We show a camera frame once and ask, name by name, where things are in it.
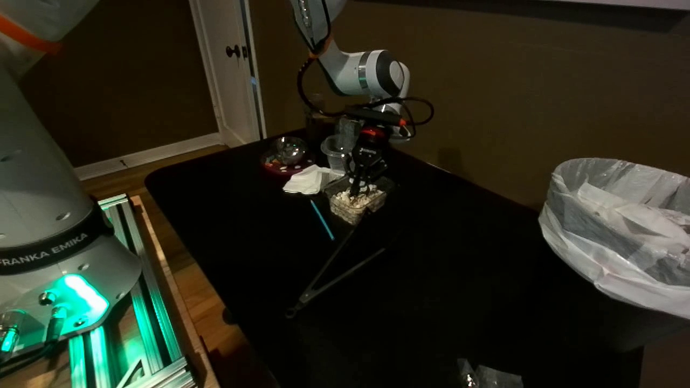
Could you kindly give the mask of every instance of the floor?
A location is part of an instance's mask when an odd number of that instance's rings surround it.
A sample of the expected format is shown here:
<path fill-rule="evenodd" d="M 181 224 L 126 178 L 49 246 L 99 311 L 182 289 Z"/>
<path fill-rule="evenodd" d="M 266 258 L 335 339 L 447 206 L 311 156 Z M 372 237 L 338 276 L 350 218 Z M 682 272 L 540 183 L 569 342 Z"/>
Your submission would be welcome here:
<path fill-rule="evenodd" d="M 154 206 L 144 187 L 144 177 L 161 167 L 179 164 L 182 160 L 203 158 L 222 150 L 222 147 L 187 153 L 166 161 L 132 168 L 125 172 L 84 181 L 84 190 L 95 199 L 114 195 L 141 196 L 150 223 L 157 230 L 159 243 L 174 272 L 176 287 L 187 303 L 187 312 L 200 335 L 218 379 L 227 388 L 274 388 L 270 372 L 252 354 L 249 342 L 236 325 L 222 321 L 222 300 L 216 295 L 208 280 L 203 276 L 189 253 L 182 247 L 174 230 Z M 688 388 L 690 385 L 690 327 L 679 327 L 679 335 L 665 336 L 644 349 L 644 371 L 640 388 Z"/>
<path fill-rule="evenodd" d="M 179 164 L 182 160 L 193 160 L 207 153 L 222 150 L 223 147 L 214 147 L 182 158 L 172 158 L 166 161 L 154 161 L 148 167 L 132 168 L 125 172 L 97 177 L 84 181 L 84 190 L 95 199 L 108 199 L 114 195 L 136 195 L 144 201 L 152 228 L 159 237 L 164 255 L 174 273 L 181 297 L 187 312 L 195 325 L 200 341 L 207 348 L 216 376 L 223 388 L 274 388 L 266 369 L 252 354 L 249 342 L 236 325 L 222 321 L 222 300 L 216 295 L 208 280 L 203 276 L 189 253 L 182 247 L 174 230 L 164 220 L 161 211 L 154 206 L 150 195 L 144 187 L 144 178 L 150 170 L 161 167 Z"/>

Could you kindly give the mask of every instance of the white object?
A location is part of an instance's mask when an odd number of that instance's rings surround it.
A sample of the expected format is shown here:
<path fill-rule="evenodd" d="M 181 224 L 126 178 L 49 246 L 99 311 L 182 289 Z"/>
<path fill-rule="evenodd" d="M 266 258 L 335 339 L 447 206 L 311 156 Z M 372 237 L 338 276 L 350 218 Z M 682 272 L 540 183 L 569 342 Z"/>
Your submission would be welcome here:
<path fill-rule="evenodd" d="M 327 185 L 330 181 L 334 181 L 338 177 L 342 177 L 341 170 L 309 167 L 309 168 L 295 172 L 292 177 L 288 177 L 282 191 L 313 196 L 313 195 L 318 195 L 324 185 Z"/>
<path fill-rule="evenodd" d="M 602 294 L 690 320 L 690 181 L 621 160 L 551 172 L 540 232 Z"/>

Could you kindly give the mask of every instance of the black table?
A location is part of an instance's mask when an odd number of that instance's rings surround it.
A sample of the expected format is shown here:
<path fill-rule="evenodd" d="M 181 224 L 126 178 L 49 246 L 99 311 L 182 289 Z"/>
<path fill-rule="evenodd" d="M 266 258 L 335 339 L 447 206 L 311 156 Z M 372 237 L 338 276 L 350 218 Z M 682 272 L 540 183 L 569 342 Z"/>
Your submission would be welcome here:
<path fill-rule="evenodd" d="M 539 388 L 635 388 L 630 321 L 638 330 L 647 312 L 567 269 L 534 209 L 402 153 L 385 209 L 345 261 L 375 246 L 385 255 L 284 320 L 334 242 L 309 201 L 265 174 L 265 148 L 161 168 L 146 187 L 279 385 L 457 385 L 455 359 L 469 357 Z"/>

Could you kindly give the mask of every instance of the brown wall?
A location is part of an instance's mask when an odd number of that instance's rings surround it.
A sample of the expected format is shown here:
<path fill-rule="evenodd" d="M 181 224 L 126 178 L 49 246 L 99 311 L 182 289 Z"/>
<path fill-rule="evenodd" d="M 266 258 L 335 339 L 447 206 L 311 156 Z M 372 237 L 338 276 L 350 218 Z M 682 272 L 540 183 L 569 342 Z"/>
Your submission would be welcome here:
<path fill-rule="evenodd" d="M 22 88 L 72 164 L 216 125 L 187 0 L 102 0 Z"/>
<path fill-rule="evenodd" d="M 279 134 L 304 123 L 304 45 L 288 2 L 255 0 L 252 13 L 266 125 Z M 412 94 L 435 104 L 410 153 L 518 203 L 539 205 L 553 164 L 576 156 L 690 174 L 690 18 L 350 2 L 334 29 L 342 50 L 390 50 L 412 70 Z"/>

